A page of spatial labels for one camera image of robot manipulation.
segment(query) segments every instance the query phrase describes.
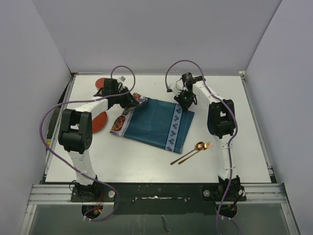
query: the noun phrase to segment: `spoon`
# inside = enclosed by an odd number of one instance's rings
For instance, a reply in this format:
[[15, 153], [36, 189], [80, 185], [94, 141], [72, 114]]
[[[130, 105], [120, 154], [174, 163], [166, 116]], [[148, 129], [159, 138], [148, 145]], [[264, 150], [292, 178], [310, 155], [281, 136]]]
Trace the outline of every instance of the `spoon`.
[[211, 146], [212, 146], [212, 143], [211, 143], [211, 142], [206, 143], [202, 149], [199, 149], [197, 152], [195, 152], [194, 154], [190, 155], [188, 158], [186, 158], [186, 159], [180, 161], [180, 162], [178, 163], [178, 165], [182, 164], [184, 161], [188, 160], [189, 158], [191, 158], [192, 156], [194, 156], [196, 153], [199, 153], [201, 150], [207, 150], [207, 149], [208, 149], [209, 147], [211, 147]]
[[[195, 151], [195, 150], [198, 150], [198, 151], [199, 151], [199, 150], [203, 149], [204, 146], [205, 146], [205, 144], [204, 144], [202, 141], [201, 141], [201, 142], [198, 142], [198, 143], [195, 145], [195, 148], [194, 148], [193, 150], [191, 150], [189, 153], [191, 153], [191, 152], [193, 152], [193, 151]], [[184, 156], [182, 156], [182, 157], [176, 159], [175, 161], [171, 162], [171, 165], [173, 165], [174, 163], [178, 162], [180, 159], [186, 157], [186, 155], [188, 155], [189, 153], [186, 153]]]

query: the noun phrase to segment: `teal fabric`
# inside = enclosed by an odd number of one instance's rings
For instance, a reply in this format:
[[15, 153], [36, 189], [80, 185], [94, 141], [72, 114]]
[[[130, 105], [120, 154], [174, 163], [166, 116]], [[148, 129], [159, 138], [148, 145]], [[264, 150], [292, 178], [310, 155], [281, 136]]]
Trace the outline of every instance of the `teal fabric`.
[[[176, 104], [151, 99], [133, 112], [124, 137], [165, 149]], [[181, 153], [194, 112], [182, 111], [174, 152]]]

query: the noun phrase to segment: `table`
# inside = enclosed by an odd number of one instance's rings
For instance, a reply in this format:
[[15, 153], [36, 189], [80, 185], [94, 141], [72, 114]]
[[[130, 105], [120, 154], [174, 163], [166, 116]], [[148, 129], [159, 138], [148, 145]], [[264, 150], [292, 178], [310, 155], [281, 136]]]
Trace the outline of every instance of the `table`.
[[[77, 75], [69, 100], [90, 99], [97, 92], [95, 81], [109, 75]], [[130, 88], [133, 77], [125, 75], [124, 85]], [[242, 183], [270, 183], [265, 157], [262, 152], [258, 134], [254, 125], [251, 110], [239, 76], [206, 76], [212, 89], [225, 99], [232, 99], [238, 122], [238, 135], [233, 142], [234, 162]], [[168, 83], [180, 79], [178, 75], [168, 76]], [[137, 92], [154, 99], [175, 102], [173, 93], [167, 93], [164, 75], [136, 76]], [[80, 104], [69, 104], [74, 109]], [[199, 141], [214, 142], [213, 136], [206, 127], [207, 108], [198, 100], [190, 111], [195, 117], [187, 136], [182, 154], [194, 148]], [[170, 162], [181, 156], [147, 144], [109, 134], [115, 119], [121, 115], [119, 105], [107, 111], [108, 122], [100, 132], [93, 135], [89, 149], [92, 167], [98, 179], [115, 183], [217, 183], [219, 161], [215, 145], [202, 151], [184, 164], [170, 165]], [[67, 152], [58, 143], [55, 151], [71, 163]], [[46, 182], [71, 182], [75, 172], [56, 157], [52, 157]]]

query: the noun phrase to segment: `white table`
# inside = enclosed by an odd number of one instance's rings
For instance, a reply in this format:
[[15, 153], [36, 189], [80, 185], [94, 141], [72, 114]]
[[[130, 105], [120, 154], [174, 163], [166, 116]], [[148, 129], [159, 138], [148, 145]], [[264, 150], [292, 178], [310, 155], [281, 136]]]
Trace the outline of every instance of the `white table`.
[[[77, 75], [69, 100], [84, 100], [97, 92], [95, 81], [109, 75]], [[133, 84], [131, 75], [125, 75], [125, 85]], [[180, 76], [171, 75], [168, 83], [176, 82]], [[258, 139], [246, 94], [239, 76], [206, 76], [207, 83], [225, 99], [232, 99], [238, 122], [238, 135], [233, 142], [234, 161], [242, 183], [270, 183], [268, 169]], [[133, 92], [147, 97], [175, 102], [173, 93], [167, 93], [164, 75], [136, 76]], [[80, 104], [70, 104], [73, 109]], [[195, 117], [187, 136], [183, 152], [194, 148], [199, 141], [214, 142], [207, 130], [207, 108], [198, 100], [198, 105], [189, 109]], [[147, 144], [109, 134], [115, 119], [121, 115], [119, 105], [107, 111], [108, 122], [99, 133], [93, 135], [89, 149], [92, 167], [98, 179], [104, 182], [127, 183], [216, 183], [218, 182], [217, 150], [215, 145], [200, 152], [185, 163], [170, 165], [179, 154], [159, 149]], [[55, 151], [67, 161], [71, 159], [58, 143]], [[75, 173], [67, 165], [53, 156], [46, 176], [46, 182], [71, 182]]]

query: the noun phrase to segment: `blue cloth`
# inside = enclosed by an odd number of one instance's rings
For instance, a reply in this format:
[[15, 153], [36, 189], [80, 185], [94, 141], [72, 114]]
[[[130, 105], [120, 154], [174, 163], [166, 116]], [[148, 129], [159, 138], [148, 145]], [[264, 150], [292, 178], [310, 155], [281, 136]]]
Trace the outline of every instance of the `blue cloth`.
[[[174, 103], [150, 98], [131, 112], [131, 114], [128, 114], [130, 120], [128, 123], [124, 123], [124, 125], [128, 125], [127, 128], [124, 129], [122, 135], [117, 135], [169, 151], [173, 150], [168, 146], [170, 144], [167, 141], [174, 140], [171, 136], [175, 136], [174, 152], [182, 152], [194, 112], [183, 111], [179, 105]], [[176, 126], [179, 126], [178, 130], [171, 129], [173, 120], [178, 123], [178, 125], [176, 124]]]

